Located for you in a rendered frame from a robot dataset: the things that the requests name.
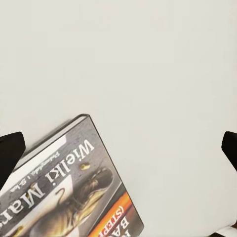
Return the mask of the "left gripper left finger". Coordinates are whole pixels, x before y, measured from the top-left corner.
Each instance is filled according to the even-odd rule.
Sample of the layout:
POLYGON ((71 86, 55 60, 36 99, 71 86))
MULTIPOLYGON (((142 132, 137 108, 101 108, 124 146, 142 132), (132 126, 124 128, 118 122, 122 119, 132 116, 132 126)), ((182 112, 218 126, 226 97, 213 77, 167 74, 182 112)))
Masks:
POLYGON ((26 149, 21 131, 0 137, 0 190, 26 149))

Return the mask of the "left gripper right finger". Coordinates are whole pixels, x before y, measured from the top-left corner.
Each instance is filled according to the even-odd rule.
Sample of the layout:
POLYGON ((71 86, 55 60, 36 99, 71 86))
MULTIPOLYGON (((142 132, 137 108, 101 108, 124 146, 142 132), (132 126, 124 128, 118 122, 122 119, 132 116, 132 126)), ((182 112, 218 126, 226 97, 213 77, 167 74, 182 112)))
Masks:
POLYGON ((221 149, 237 171, 237 133, 226 131, 221 149))

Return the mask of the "hardback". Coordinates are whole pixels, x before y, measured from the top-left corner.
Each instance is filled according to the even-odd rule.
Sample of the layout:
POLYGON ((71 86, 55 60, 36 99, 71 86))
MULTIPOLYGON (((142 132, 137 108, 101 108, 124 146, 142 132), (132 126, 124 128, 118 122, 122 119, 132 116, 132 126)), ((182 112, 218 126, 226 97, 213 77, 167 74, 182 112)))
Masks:
POLYGON ((89 114, 23 154, 0 190, 0 237, 138 237, 143 228, 89 114))

